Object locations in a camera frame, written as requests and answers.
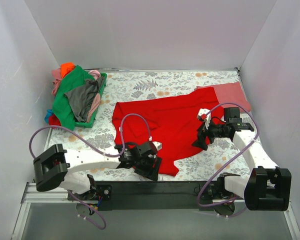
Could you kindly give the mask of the red t-shirt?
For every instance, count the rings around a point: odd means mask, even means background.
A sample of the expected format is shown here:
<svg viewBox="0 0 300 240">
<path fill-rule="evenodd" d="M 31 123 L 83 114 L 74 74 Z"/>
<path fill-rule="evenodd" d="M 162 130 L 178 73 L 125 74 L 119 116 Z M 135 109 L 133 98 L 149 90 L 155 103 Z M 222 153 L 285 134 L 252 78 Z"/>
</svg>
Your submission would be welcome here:
<svg viewBox="0 0 300 240">
<path fill-rule="evenodd" d="M 219 104 L 213 87 L 201 88 L 190 94 L 151 100 L 117 102 L 112 123 L 116 130 L 114 142 L 143 144 L 152 137 L 161 142 L 158 156 L 162 159 L 159 173 L 176 176 L 179 169 L 174 162 L 201 152 L 192 144 L 197 139 L 201 122 L 197 119 L 200 109 Z M 119 127 L 123 127 L 123 139 Z"/>
</svg>

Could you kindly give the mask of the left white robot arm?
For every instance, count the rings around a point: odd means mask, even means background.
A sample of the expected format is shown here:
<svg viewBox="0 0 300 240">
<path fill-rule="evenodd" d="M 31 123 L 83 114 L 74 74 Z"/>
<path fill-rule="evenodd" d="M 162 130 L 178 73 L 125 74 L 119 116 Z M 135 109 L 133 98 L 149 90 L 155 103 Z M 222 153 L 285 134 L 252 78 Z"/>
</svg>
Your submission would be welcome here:
<svg viewBox="0 0 300 240">
<path fill-rule="evenodd" d="M 162 143 L 158 141 L 116 145 L 104 149 L 104 153 L 64 149 L 62 144 L 55 144 L 33 161 L 36 189 L 47 192 L 60 187 L 91 200 L 96 196 L 97 187 L 93 177 L 82 172 L 101 168 L 133 168 L 136 174 L 157 181 L 162 162 L 158 156 L 161 149 Z"/>
</svg>

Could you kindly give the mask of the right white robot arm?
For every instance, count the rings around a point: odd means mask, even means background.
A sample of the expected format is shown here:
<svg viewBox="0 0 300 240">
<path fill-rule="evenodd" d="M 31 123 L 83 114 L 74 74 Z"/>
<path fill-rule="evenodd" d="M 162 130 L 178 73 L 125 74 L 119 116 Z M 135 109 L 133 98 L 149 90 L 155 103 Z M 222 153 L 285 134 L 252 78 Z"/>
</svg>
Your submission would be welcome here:
<svg viewBox="0 0 300 240">
<path fill-rule="evenodd" d="M 238 198 L 251 211 L 286 211 L 290 202 L 292 174 L 280 168 L 258 142 L 256 123 L 244 122 L 238 104 L 223 110 L 223 120 L 213 122 L 212 111 L 201 108 L 197 118 L 202 122 L 197 130 L 194 147 L 207 150 L 216 138 L 230 139 L 239 149 L 228 163 L 243 156 L 250 170 L 248 179 L 235 173 L 218 170 L 199 190 L 197 204 L 201 208 L 228 204 Z"/>
</svg>

